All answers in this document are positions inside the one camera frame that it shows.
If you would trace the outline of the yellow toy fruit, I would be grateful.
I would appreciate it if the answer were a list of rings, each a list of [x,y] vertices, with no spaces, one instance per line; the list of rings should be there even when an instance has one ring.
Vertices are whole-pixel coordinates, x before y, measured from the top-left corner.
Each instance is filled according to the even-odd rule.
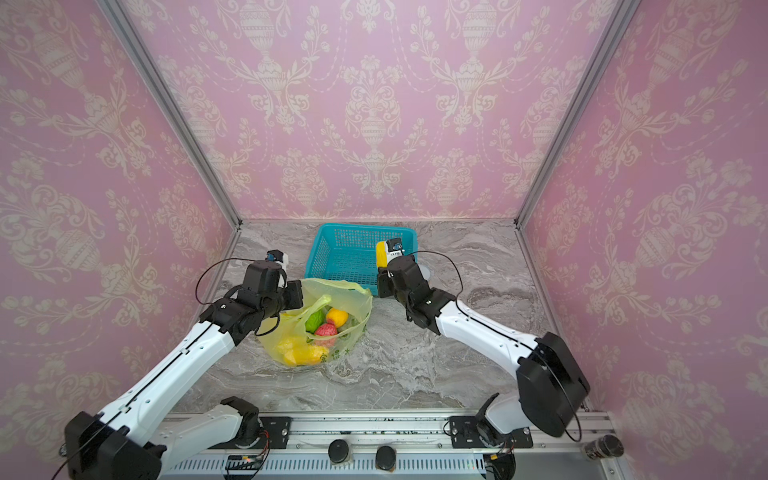
[[[375,249],[376,266],[378,268],[386,268],[388,265],[388,245],[386,241],[380,241],[376,244]]]

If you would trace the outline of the yellow plastic bag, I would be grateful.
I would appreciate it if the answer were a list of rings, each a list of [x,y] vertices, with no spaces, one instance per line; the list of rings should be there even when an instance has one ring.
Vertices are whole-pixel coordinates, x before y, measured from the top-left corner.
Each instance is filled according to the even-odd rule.
[[[277,363],[311,366],[348,354],[366,331],[373,310],[370,290],[348,281],[303,279],[303,306],[266,323],[258,342]]]

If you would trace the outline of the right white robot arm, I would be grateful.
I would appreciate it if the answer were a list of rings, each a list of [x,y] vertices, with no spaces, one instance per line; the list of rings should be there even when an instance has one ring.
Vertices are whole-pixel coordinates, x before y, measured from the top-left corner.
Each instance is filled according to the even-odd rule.
[[[560,336],[522,333],[477,313],[456,295],[430,286],[412,255],[379,261],[377,288],[382,298],[393,297],[404,307],[409,322],[470,347],[516,381],[516,393],[492,395],[475,415],[485,443],[497,446],[529,427],[561,437],[580,422],[578,407],[590,385]]]

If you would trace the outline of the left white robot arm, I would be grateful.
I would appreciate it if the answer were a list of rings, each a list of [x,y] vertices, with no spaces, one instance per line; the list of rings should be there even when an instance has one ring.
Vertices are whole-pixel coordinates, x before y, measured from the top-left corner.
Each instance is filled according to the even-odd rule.
[[[218,360],[261,325],[303,305],[301,283],[270,250],[250,263],[240,285],[210,303],[189,333],[149,373],[96,414],[78,413],[64,429],[62,470],[72,479],[157,479],[178,463],[223,443],[268,443],[258,408],[230,396],[175,428],[167,414]]]

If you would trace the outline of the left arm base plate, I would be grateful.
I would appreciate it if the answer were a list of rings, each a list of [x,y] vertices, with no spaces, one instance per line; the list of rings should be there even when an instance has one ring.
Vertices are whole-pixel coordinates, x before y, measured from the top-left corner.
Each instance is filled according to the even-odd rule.
[[[233,442],[241,449],[285,449],[291,423],[289,416],[253,417],[244,421]]]

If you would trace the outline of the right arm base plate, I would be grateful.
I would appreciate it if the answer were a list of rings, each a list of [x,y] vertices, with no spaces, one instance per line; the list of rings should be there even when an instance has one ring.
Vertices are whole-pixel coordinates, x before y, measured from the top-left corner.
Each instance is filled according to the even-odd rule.
[[[513,430],[503,439],[484,440],[477,427],[478,421],[474,416],[450,416],[447,421],[447,432],[454,449],[530,449],[534,446],[529,428]]]

